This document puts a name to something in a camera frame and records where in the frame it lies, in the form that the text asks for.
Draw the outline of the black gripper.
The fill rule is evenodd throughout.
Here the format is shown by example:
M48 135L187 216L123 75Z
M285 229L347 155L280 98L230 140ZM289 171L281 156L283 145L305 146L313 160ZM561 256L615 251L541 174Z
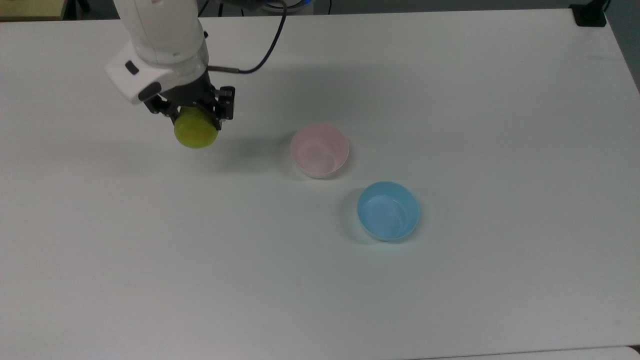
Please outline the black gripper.
M211 84L208 71L204 71L190 83L178 85L160 92L144 101L147 110L154 115L162 115L170 119L172 126L180 115L180 106L196 107L202 105L202 112L209 118L219 132L222 123L234 118L236 88L223 86L215 88Z

